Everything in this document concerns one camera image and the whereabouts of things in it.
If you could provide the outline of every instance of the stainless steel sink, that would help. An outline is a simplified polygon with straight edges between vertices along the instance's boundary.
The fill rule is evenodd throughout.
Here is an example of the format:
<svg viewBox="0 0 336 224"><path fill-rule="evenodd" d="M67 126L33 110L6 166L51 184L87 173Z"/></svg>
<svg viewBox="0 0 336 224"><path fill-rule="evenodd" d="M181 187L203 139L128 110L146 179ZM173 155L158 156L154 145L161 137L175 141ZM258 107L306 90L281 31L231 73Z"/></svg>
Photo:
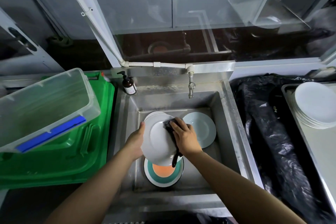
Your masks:
<svg viewBox="0 0 336 224"><path fill-rule="evenodd" d="M197 87L192 99L188 98L187 83L181 84L183 76L188 81L187 75L179 75L179 79L170 79L169 82L164 78L139 78L138 93L134 96L118 89L108 157L111 158L124 146L127 137L153 111L159 110L178 117L190 112L203 112L212 118L217 130L215 141L204 151L262 187L229 82L224 73L220 76L211 75L195 74ZM105 222L136 222L148 219L150 214L180 210L218 217L231 216L209 184L185 157L181 179L169 188L158 188L149 182L144 173L142 157L132 164L124 178Z"/></svg>

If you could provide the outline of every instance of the clear plastic container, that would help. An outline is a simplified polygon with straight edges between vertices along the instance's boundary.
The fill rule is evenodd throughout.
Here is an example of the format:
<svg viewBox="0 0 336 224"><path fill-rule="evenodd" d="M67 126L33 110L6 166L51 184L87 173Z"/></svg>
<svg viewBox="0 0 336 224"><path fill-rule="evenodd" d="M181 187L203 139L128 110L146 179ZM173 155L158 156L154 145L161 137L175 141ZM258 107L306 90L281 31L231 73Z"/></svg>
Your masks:
<svg viewBox="0 0 336 224"><path fill-rule="evenodd" d="M0 98L0 152L27 152L99 115L81 69L57 74Z"/></svg>

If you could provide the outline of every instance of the blue strip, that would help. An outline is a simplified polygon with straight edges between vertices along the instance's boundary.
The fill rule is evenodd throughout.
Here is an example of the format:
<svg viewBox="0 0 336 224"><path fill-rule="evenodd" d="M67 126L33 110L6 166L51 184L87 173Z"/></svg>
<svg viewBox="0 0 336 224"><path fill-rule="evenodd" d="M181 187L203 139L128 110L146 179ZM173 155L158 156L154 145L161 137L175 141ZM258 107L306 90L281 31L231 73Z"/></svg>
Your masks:
<svg viewBox="0 0 336 224"><path fill-rule="evenodd" d="M32 139L30 139L29 141L24 142L23 144L20 144L18 146L16 146L16 149L19 150L20 152L24 153L52 138L54 138L55 136L58 136L59 134L70 130L82 123L86 122L86 119L83 116L78 116L73 118L72 120L69 120L55 128L53 128L50 133L45 132L43 134L40 134L37 137L34 137Z"/></svg>

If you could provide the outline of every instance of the hand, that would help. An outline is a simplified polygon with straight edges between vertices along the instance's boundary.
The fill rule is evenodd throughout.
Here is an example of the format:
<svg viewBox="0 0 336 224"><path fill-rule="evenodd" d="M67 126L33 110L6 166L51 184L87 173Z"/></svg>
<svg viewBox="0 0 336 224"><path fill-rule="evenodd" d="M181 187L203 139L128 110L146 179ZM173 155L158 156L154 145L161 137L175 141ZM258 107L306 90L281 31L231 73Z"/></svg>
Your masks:
<svg viewBox="0 0 336 224"><path fill-rule="evenodd" d="M141 150L142 142L144 141L145 123L141 122L138 130L134 131L128 137L124 149L128 151L132 161L140 158L143 153Z"/></svg>
<svg viewBox="0 0 336 224"><path fill-rule="evenodd" d="M202 152L202 148L197 141L197 136L192 125L186 124L178 117L175 117L175 120L179 123L181 128L172 121L170 122L170 125L174 129L173 133L180 152L187 158L190 154Z"/></svg>

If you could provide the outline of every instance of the forearm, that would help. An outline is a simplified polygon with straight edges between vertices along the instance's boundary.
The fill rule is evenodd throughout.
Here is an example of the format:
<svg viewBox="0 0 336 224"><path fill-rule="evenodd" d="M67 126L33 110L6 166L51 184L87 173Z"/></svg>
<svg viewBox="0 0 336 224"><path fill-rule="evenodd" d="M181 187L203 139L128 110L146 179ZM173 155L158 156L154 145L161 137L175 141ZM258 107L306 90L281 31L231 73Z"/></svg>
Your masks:
<svg viewBox="0 0 336 224"><path fill-rule="evenodd" d="M95 176L71 194L45 224L100 223L131 164L129 153L124 149L119 151Z"/></svg>
<svg viewBox="0 0 336 224"><path fill-rule="evenodd" d="M304 223L282 202L204 152L187 156L239 224Z"/></svg>

